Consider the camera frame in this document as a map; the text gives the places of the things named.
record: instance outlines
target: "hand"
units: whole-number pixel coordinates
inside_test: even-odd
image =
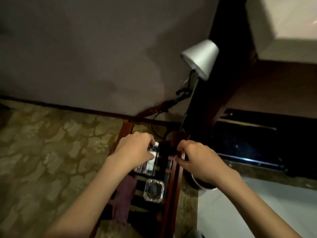
[[[154,158],[154,156],[147,151],[149,144],[155,144],[153,135],[135,132],[121,138],[115,152],[111,156],[114,156],[115,160],[120,161],[122,165],[128,168],[129,172],[144,162]]]
[[[177,158],[176,162],[180,166],[194,177],[212,185],[217,186],[221,178],[236,172],[228,167],[215,151],[201,143],[182,140],[177,146],[177,151],[186,153],[189,158],[189,161]]]

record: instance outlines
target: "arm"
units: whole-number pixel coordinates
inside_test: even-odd
[[[182,140],[177,150],[185,152],[189,161],[176,161],[193,176],[219,188],[236,207],[256,238],[301,237],[215,151],[191,140]]]
[[[153,158],[147,152],[155,144],[148,133],[135,132],[122,138],[116,151],[107,157],[97,176],[85,191],[44,234],[45,238],[89,237],[109,198],[133,168]]]

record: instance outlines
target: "person's left hand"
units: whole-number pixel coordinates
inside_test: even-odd
[[[112,156],[130,171],[154,158],[147,151],[149,144],[155,144],[153,135],[135,132],[121,138]]]

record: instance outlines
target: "person's right hand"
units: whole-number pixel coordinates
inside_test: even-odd
[[[228,167],[215,151],[206,145],[192,140],[182,140],[177,151],[186,153],[189,161],[177,158],[176,162],[195,178],[217,186],[224,176],[234,175],[236,171]]]

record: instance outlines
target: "forearm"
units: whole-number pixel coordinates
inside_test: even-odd
[[[129,172],[109,156],[94,180],[44,237],[89,237],[117,185]]]
[[[238,172],[219,178],[217,187],[229,198],[256,238],[298,238],[294,231],[248,185]]]

